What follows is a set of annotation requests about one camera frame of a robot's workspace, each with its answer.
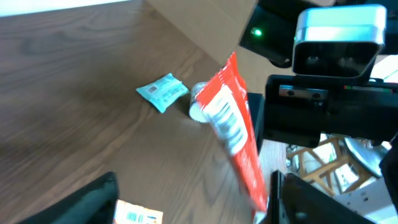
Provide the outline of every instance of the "teal snack packet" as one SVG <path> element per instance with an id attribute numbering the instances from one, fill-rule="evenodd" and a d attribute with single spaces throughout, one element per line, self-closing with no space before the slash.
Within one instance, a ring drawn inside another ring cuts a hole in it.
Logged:
<path id="1" fill-rule="evenodd" d="M 151 102 L 161 113 L 166 111 L 178 97 L 189 93 L 182 82 L 169 73 L 160 80 L 136 89 L 147 101 Z"/>

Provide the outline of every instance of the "wooden table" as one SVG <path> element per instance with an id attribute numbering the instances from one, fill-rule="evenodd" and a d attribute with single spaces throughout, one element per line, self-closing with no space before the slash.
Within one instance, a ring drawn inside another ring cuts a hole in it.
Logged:
<path id="1" fill-rule="evenodd" d="M 135 91 L 169 72 L 191 88 L 219 68 L 141 0 L 0 18 L 0 223 L 110 170 L 121 199 L 165 223 L 249 223 L 189 96 L 159 114 Z"/>

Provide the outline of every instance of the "small packet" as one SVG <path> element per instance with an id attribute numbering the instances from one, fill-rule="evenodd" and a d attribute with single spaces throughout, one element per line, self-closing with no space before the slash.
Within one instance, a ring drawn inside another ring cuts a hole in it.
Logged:
<path id="1" fill-rule="evenodd" d="M 118 200 L 114 211 L 113 224 L 162 224 L 162 219 L 163 212 Z"/>
<path id="2" fill-rule="evenodd" d="M 164 113 L 178 97 L 189 93 L 188 88 L 180 80 L 174 78 L 171 73 L 136 90 L 161 113 Z"/>
<path id="3" fill-rule="evenodd" d="M 246 84 L 239 75 L 236 54 L 196 97 L 229 155 L 239 186 L 252 207 L 267 211 L 267 189 L 262 175 L 251 121 Z"/>

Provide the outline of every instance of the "red packaging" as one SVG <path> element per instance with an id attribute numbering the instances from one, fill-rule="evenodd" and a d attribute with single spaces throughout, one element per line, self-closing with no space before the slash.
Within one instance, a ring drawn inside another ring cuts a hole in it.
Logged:
<path id="1" fill-rule="evenodd" d="M 240 187 L 256 210 L 267 211 L 267 190 L 257 153 L 246 84 L 235 52 L 196 97 L 223 143 Z"/>

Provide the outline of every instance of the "green led light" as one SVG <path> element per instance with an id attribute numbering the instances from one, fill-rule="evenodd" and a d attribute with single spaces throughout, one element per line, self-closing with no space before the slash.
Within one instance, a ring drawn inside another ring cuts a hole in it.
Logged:
<path id="1" fill-rule="evenodd" d="M 253 35 L 255 35 L 255 36 L 258 36 L 258 37 L 260 37 L 262 35 L 262 31 L 260 29 L 258 29 L 258 28 L 255 28 L 255 27 L 253 29 L 251 29 L 251 33 Z"/>
<path id="2" fill-rule="evenodd" d="M 261 30 L 256 29 L 256 30 L 254 31 L 254 35 L 256 35 L 256 36 L 261 36 L 261 35 L 262 35 Z"/>

